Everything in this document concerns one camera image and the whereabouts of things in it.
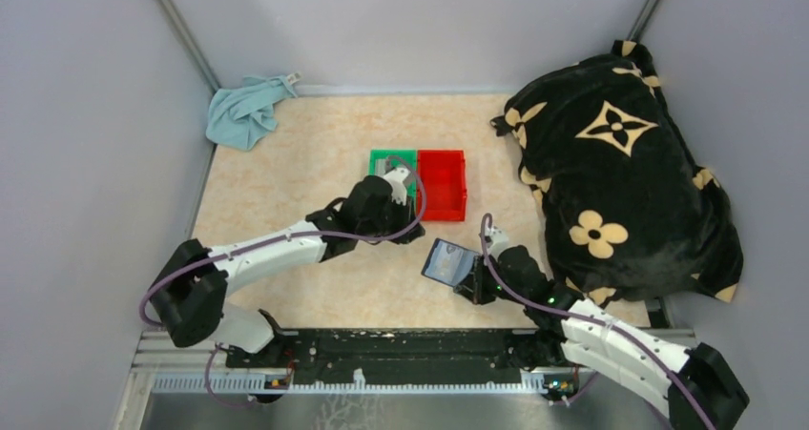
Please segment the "navy blue card holder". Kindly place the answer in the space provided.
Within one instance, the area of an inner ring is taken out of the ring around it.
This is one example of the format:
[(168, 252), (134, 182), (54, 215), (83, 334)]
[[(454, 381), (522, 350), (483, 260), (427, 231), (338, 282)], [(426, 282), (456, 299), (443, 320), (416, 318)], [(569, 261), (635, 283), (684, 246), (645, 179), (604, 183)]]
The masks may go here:
[(471, 272), (481, 254), (436, 238), (425, 260), (421, 275), (449, 287), (460, 284)]

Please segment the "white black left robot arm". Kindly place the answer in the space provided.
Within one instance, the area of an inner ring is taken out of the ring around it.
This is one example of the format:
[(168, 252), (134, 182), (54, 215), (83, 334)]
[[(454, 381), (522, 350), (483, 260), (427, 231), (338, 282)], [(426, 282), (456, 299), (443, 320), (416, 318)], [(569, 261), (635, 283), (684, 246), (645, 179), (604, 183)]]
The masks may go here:
[(211, 340), (275, 366), (286, 353), (280, 327), (265, 311), (228, 303), (229, 296), (293, 267), (350, 253), (361, 242), (408, 244), (423, 236), (425, 207), (408, 191), (421, 182), (400, 163), (384, 175), (365, 176), (348, 196), (280, 231), (214, 247), (186, 240), (141, 299), (139, 314), (164, 328), (177, 348)]

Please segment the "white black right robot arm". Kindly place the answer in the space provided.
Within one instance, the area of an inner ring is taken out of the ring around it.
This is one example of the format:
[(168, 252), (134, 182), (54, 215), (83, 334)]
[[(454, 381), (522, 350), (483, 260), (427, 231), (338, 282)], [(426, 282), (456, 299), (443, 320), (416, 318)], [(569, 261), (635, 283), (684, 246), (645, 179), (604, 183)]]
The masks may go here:
[(673, 429), (732, 429), (750, 398), (714, 347), (686, 347), (609, 315), (565, 284), (548, 280), (523, 246), (485, 216), (481, 252), (456, 288), (475, 304), (520, 304), (549, 365), (572, 363), (612, 380), (648, 403)]

